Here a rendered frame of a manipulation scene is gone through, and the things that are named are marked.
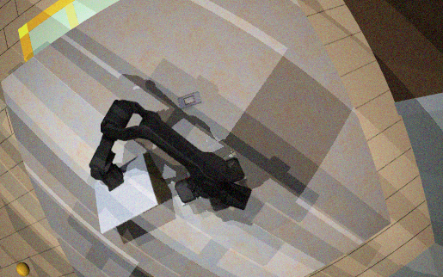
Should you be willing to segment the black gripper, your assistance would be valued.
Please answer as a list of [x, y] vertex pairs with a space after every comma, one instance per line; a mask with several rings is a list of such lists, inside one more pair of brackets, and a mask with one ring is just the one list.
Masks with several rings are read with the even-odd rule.
[[[235, 183], [244, 179], [245, 174], [237, 158], [233, 157], [232, 159], [226, 162], [228, 163], [228, 166], [233, 172], [233, 177], [231, 179], [231, 182]], [[196, 198], [200, 197], [197, 194], [197, 192], [187, 188], [189, 179], [190, 177], [186, 180], [179, 181], [175, 184], [175, 190], [178, 193], [180, 200], [185, 204], [191, 202], [192, 200], [196, 200]]]

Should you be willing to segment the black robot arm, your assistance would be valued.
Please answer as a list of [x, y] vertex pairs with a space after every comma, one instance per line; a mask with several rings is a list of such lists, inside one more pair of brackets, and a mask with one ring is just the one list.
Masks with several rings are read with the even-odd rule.
[[[142, 117], [139, 126], [126, 128], [133, 114]], [[170, 155], [188, 169], [191, 175], [187, 188], [210, 201], [213, 211], [236, 207], [244, 210], [251, 188], [231, 182], [233, 172], [228, 163], [212, 152], [203, 152], [189, 143], [155, 111], [144, 110], [137, 102], [115, 100], [101, 123], [102, 140], [90, 160], [90, 175], [102, 180], [109, 192], [124, 183], [123, 174], [113, 164], [112, 151], [117, 140], [150, 140], [161, 151]]]

